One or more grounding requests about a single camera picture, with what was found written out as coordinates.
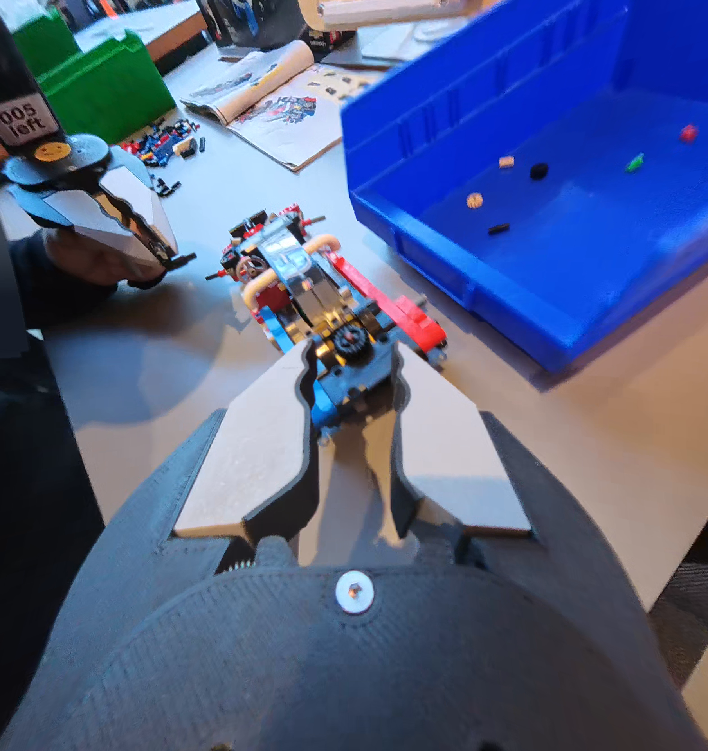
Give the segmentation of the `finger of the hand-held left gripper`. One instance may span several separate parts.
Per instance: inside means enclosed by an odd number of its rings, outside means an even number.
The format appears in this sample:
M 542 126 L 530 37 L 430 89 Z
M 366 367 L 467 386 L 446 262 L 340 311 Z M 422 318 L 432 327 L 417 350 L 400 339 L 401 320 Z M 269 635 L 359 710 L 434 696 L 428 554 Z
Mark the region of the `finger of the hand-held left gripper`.
M 42 196 L 41 206 L 48 214 L 47 220 L 61 228 L 103 243 L 142 264 L 159 264 L 147 252 L 145 258 L 140 256 L 142 245 L 103 210 L 97 201 L 99 194 L 90 195 L 81 190 L 52 192 Z
M 174 264 L 179 255 L 170 221 L 141 163 L 112 163 L 98 180 L 97 201 L 142 245 L 140 256 Z

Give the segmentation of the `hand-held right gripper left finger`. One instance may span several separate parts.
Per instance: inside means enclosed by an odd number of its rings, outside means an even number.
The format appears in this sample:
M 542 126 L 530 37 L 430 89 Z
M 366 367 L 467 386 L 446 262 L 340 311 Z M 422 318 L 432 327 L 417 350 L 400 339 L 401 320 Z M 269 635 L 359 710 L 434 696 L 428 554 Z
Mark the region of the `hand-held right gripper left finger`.
M 319 505 L 313 344 L 292 346 L 230 403 L 173 527 L 181 539 L 291 541 Z

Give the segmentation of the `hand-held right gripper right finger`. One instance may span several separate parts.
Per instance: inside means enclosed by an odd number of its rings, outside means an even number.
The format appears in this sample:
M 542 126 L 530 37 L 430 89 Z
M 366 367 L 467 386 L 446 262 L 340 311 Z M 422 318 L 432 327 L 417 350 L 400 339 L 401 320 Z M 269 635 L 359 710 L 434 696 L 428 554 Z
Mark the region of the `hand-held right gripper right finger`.
M 459 538 L 528 536 L 532 525 L 479 408 L 404 343 L 393 348 L 391 516 Z

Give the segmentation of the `pile of mixed toy bricks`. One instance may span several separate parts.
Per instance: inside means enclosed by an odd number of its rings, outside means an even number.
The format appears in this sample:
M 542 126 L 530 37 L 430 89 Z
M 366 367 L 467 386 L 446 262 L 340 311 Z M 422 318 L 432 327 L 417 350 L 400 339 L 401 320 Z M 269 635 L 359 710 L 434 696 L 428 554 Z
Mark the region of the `pile of mixed toy bricks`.
M 189 119 L 178 119 L 170 125 L 161 119 L 152 123 L 143 136 L 123 141 L 119 146 L 145 167 L 165 167 L 172 157 L 180 157 L 173 154 L 176 144 L 187 138 L 195 138 L 199 142 L 202 137 L 199 130 L 200 125 Z

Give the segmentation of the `building instruction booklet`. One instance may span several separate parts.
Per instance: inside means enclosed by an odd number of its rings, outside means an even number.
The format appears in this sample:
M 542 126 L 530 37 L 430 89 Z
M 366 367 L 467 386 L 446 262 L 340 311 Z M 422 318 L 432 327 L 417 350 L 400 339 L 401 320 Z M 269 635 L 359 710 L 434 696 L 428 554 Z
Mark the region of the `building instruction booklet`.
M 301 40 L 221 59 L 212 77 L 180 97 L 275 162 L 298 172 L 342 140 L 340 113 L 382 77 L 316 63 Z

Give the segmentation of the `toy brick car model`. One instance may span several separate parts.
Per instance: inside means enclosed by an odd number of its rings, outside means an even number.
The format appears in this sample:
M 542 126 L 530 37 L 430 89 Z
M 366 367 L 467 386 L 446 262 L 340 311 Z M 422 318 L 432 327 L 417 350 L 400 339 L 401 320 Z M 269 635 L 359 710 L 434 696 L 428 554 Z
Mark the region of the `toy brick car model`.
M 424 298 L 391 299 L 344 258 L 338 239 L 310 234 L 323 220 L 306 218 L 297 203 L 256 212 L 231 229 L 220 269 L 206 277 L 240 284 L 251 316 L 283 354 L 313 342 L 312 422 L 320 433 L 378 410 L 394 345 L 404 344 L 434 368 L 444 362 L 447 345 Z

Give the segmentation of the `person's left forearm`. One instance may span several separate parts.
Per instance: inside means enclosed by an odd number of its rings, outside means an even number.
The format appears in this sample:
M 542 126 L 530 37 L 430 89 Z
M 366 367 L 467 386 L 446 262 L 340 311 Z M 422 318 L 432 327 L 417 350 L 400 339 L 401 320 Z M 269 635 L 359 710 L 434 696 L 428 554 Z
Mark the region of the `person's left forearm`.
M 97 284 L 59 268 L 49 258 L 40 231 L 9 241 L 8 251 L 27 329 L 65 324 L 117 291 L 118 282 Z

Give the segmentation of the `person's left hand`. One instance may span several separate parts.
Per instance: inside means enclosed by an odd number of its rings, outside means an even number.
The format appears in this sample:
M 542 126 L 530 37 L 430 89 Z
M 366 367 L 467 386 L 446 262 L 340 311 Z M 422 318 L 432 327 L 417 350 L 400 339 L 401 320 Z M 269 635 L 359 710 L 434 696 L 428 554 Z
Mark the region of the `person's left hand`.
M 94 239 L 60 229 L 42 230 L 47 257 L 60 271 L 96 286 L 120 282 L 135 287 L 158 284 L 166 274 L 160 264 L 149 266 L 133 260 Z

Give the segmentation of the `green plastic bin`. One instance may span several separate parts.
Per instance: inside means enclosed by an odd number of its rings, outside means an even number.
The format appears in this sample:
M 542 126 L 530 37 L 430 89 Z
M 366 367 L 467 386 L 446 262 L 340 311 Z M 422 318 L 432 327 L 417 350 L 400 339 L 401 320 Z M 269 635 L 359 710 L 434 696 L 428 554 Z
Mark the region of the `green plastic bin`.
M 38 83 L 67 134 L 95 135 L 108 144 L 177 106 L 145 44 L 130 30 L 71 56 Z
M 53 6 L 12 32 L 12 36 L 36 78 L 82 53 L 64 15 Z

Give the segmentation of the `dark toy car set box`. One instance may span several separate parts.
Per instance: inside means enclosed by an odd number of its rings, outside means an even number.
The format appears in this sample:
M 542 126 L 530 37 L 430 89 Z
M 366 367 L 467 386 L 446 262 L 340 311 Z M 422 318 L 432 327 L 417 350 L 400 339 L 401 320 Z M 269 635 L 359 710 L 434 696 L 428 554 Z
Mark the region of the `dark toy car set box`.
M 318 59 L 355 36 L 353 30 L 311 29 L 297 1 L 198 1 L 198 6 L 220 50 L 269 51 L 300 40 Z

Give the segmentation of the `blue plastic bin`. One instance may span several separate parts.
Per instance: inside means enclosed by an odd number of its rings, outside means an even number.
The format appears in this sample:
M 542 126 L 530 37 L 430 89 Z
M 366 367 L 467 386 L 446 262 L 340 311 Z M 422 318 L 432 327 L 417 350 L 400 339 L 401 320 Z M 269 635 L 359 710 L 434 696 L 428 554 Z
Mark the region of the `blue plastic bin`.
M 708 262 L 708 2 L 499 3 L 345 105 L 342 142 L 359 222 L 563 370 Z

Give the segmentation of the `wooden rounded stand board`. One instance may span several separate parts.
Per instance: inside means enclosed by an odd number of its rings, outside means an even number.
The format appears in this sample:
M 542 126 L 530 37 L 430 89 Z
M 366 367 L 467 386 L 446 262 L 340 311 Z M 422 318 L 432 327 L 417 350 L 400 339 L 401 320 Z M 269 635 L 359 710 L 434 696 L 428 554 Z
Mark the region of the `wooden rounded stand board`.
M 299 1 L 306 24 L 315 31 L 472 17 L 496 1 Z

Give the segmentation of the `white stand base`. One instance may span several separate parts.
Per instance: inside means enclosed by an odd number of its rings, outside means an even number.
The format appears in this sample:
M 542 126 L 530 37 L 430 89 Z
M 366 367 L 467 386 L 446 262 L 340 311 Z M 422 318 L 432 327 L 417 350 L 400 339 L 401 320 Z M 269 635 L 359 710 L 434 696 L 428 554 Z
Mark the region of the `white stand base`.
M 389 25 L 361 48 L 365 59 L 413 61 L 467 25 L 466 17 Z

